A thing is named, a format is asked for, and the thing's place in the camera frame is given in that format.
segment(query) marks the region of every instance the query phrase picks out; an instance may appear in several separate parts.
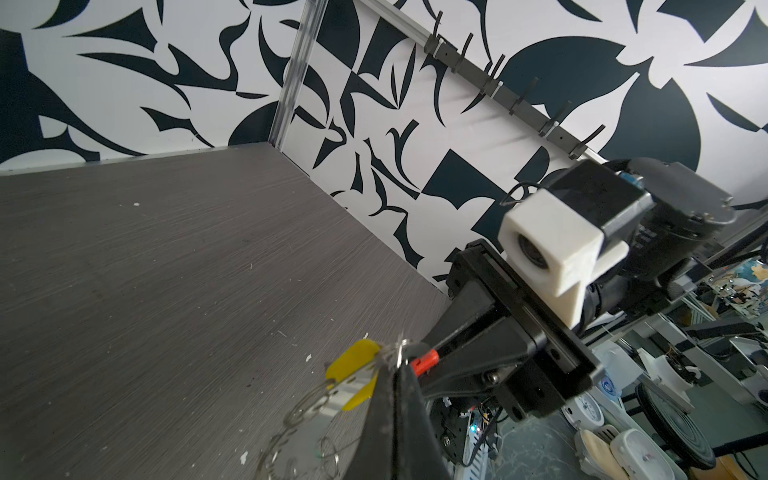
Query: yellow tag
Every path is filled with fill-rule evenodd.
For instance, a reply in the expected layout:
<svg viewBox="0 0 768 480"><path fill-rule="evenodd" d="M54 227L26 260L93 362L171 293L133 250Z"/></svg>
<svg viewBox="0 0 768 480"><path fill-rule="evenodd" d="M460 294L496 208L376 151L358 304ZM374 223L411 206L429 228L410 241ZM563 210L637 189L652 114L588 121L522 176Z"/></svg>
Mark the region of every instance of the yellow tag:
<svg viewBox="0 0 768 480"><path fill-rule="evenodd" d="M362 339L355 342L344 352L335 362L333 362L326 371L326 378L333 379L338 383L352 375L362 366L372 361L381 346L370 339ZM354 409L373 395L373 389L376 387L377 375L355 394L342 408L344 412Z"/></svg>

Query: patterned wall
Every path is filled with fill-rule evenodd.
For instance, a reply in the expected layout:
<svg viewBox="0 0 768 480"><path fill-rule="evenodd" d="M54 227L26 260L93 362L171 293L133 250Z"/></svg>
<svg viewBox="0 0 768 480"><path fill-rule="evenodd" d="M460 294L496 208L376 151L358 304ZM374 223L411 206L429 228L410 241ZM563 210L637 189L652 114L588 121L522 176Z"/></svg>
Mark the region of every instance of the patterned wall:
<svg viewBox="0 0 768 480"><path fill-rule="evenodd" d="M266 140L303 3L2 2L0 170Z"/></svg>
<svg viewBox="0 0 768 480"><path fill-rule="evenodd" d="M680 161L735 194L768 188L764 0L398 0L608 158ZM366 6L332 0L284 153L445 289L452 255L494 240L498 200L571 162Z"/></svg>

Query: black round stool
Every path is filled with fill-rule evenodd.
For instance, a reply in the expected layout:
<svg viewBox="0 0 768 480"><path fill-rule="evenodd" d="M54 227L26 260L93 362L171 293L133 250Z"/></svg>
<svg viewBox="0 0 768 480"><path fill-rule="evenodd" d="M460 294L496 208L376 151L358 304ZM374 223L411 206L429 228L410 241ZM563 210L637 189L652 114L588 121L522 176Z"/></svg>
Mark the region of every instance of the black round stool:
<svg viewBox="0 0 768 480"><path fill-rule="evenodd" d="M645 388L642 383L634 390L633 396L624 398L637 399L640 406L627 410L627 414L636 415L642 412L666 442L667 447L683 460L684 465L681 466L702 470L715 468L717 461L710 443L687 414Z"/></svg>

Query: wood grain surface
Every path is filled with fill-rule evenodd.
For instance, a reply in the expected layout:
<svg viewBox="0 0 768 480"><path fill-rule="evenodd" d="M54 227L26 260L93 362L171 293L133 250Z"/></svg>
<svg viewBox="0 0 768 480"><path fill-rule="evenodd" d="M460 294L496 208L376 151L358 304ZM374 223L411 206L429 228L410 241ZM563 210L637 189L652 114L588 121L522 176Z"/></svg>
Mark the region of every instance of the wood grain surface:
<svg viewBox="0 0 768 480"><path fill-rule="evenodd" d="M0 235L3 479L253 478L325 362L448 303L267 144L0 177Z"/></svg>

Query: red object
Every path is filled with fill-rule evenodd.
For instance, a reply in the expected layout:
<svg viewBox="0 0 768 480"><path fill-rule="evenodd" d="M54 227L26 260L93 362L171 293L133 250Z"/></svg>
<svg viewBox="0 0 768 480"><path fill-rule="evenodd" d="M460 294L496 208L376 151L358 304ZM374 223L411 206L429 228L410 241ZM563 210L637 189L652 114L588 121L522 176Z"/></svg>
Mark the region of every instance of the red object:
<svg viewBox="0 0 768 480"><path fill-rule="evenodd" d="M437 352L432 349L429 350L426 355L412 361L411 366L413 367L413 371L416 372L416 376L419 377L426 373L427 370L437 365L439 361L440 355L438 355Z"/></svg>

